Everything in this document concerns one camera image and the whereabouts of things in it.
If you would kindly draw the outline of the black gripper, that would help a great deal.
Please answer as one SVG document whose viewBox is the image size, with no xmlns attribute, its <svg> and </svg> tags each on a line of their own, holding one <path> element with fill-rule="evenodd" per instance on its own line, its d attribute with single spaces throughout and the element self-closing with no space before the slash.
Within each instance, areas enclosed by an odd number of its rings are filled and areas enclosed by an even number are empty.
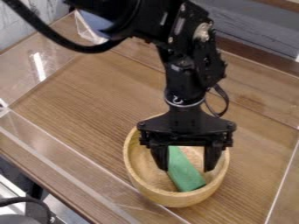
<svg viewBox="0 0 299 224">
<path fill-rule="evenodd" d="M 234 144 L 232 133 L 236 124 L 208 115 L 200 108 L 178 110 L 171 108 L 164 114 L 143 120 L 136 125 L 140 144 L 151 147 L 158 168 L 168 171 L 170 151 L 167 145 L 206 146 L 204 171 L 215 169 L 222 152 Z"/>
</svg>

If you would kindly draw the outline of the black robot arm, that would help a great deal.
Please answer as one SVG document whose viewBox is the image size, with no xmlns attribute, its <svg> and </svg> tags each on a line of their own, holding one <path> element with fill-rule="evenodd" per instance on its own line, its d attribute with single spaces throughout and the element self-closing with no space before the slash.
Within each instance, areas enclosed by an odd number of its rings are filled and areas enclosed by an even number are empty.
<svg viewBox="0 0 299 224">
<path fill-rule="evenodd" d="M 171 147 L 200 146 L 210 172 L 232 145 L 236 124 L 202 110 L 206 94 L 220 91 L 227 63 L 216 47 L 216 31 L 199 0 L 66 0 L 92 31 L 118 41 L 139 38 L 156 47 L 163 62 L 167 113 L 142 121 L 140 144 L 151 149 L 158 167 L 171 170 Z"/>
</svg>

